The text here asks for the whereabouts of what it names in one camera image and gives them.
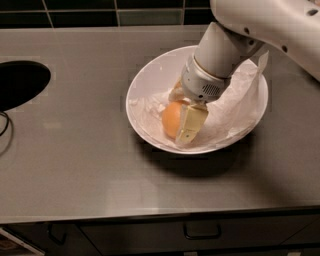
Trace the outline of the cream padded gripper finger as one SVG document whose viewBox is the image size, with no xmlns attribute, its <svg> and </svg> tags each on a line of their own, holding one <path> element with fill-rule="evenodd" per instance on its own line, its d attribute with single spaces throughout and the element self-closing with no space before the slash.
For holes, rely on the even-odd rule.
<svg viewBox="0 0 320 256">
<path fill-rule="evenodd" d="M 173 89 L 169 93 L 168 100 L 170 102 L 174 102 L 174 101 L 180 101 L 184 99 L 185 99 L 185 95 L 183 92 L 182 83 L 181 81 L 177 81 Z"/>
<path fill-rule="evenodd" d="M 204 104 L 183 104 L 180 112 L 180 123 L 176 135 L 178 144 L 191 143 L 208 117 L 207 106 Z"/>
</svg>

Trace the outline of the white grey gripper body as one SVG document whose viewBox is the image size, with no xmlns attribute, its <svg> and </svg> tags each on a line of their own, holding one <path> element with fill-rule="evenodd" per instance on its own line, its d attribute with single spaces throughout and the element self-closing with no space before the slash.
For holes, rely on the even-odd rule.
<svg viewBox="0 0 320 256">
<path fill-rule="evenodd" d="M 183 94 L 193 101 L 216 101 L 230 83 L 230 78 L 217 78 L 203 70 L 194 55 L 189 56 L 181 72 Z"/>
</svg>

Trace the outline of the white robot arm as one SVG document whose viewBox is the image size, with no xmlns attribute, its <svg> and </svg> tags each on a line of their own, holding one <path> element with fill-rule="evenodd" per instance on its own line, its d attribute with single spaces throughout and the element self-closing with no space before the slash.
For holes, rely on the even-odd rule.
<svg viewBox="0 0 320 256">
<path fill-rule="evenodd" d="M 191 142 L 204 124 L 206 105 L 218 100 L 236 69 L 269 44 L 320 80 L 319 0 L 210 0 L 215 20 L 181 72 L 169 98 L 186 97 L 176 135 Z"/>
</svg>

